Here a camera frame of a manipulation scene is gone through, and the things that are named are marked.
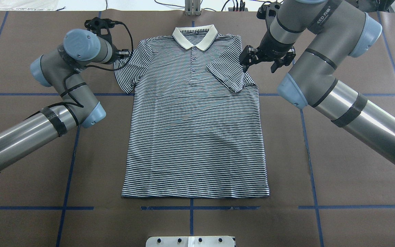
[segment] shirt sleeve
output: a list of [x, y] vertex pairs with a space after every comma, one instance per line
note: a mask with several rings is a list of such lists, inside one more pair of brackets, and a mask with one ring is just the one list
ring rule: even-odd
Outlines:
[[207, 70], [233, 93], [238, 93], [247, 86], [255, 85], [254, 80], [247, 72], [243, 72], [239, 63], [241, 49], [240, 36], [236, 36], [232, 44], [206, 66]]
[[[123, 66], [129, 58], [114, 62], [114, 69]], [[152, 50], [146, 40], [141, 40], [133, 51], [132, 58], [124, 68], [116, 70], [115, 76], [120, 88], [127, 94], [133, 91], [136, 83], [146, 73], [152, 60]]]

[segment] shirt collar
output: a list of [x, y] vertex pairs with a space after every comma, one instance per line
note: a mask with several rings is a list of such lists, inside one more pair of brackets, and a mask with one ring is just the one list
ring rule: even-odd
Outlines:
[[[205, 37], [197, 45], [193, 45], [181, 33], [181, 31], [196, 31], [196, 30], [207, 30], [207, 29], [208, 29], [207, 35], [205, 35]], [[210, 45], [213, 43], [214, 39], [216, 38], [217, 30], [214, 27], [214, 25], [198, 26], [198, 27], [177, 27], [175, 28], [172, 36], [177, 41], [177, 43], [180, 44], [182, 47], [184, 47], [184, 49], [186, 50], [190, 49], [193, 46], [196, 46], [200, 50], [207, 50], [208, 47], [210, 47]]]

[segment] black and white stripes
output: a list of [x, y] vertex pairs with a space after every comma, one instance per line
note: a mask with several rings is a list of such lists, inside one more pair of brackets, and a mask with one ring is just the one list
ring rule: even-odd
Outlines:
[[[196, 45], [207, 33], [181, 34]], [[206, 50], [172, 36], [142, 40], [116, 71], [121, 89], [135, 89], [122, 196], [269, 195], [258, 88], [237, 63], [240, 37], [212, 40]]]

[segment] light blue cap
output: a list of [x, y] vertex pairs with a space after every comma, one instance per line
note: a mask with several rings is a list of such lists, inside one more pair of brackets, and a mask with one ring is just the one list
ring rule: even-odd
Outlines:
[[88, 61], [100, 52], [100, 40], [88, 30], [73, 29], [66, 33], [63, 47], [75, 60]]
[[51, 84], [49, 84], [45, 79], [44, 74], [42, 73], [42, 68], [40, 67], [40, 60], [42, 56], [36, 58], [36, 60], [30, 64], [30, 72], [34, 79], [39, 81], [42, 86], [51, 86]]
[[105, 117], [105, 109], [103, 109], [103, 106], [101, 106], [99, 102], [95, 106], [94, 110], [92, 110], [89, 116], [85, 119], [85, 121], [82, 122], [82, 126], [83, 128], [89, 128], [95, 125], [97, 122], [100, 122], [100, 120], [104, 119]]
[[303, 109], [307, 105], [307, 100], [304, 97], [304, 94], [301, 92], [300, 88], [289, 73], [287, 73], [283, 78], [277, 88], [277, 91], [281, 97], [299, 109]]
[[349, 54], [353, 58], [364, 54], [379, 38], [382, 33], [382, 25], [365, 13], [365, 25], [353, 51]]
[[315, 3], [323, 3], [327, 0], [295, 0], [299, 3], [307, 3], [307, 4], [315, 4]]

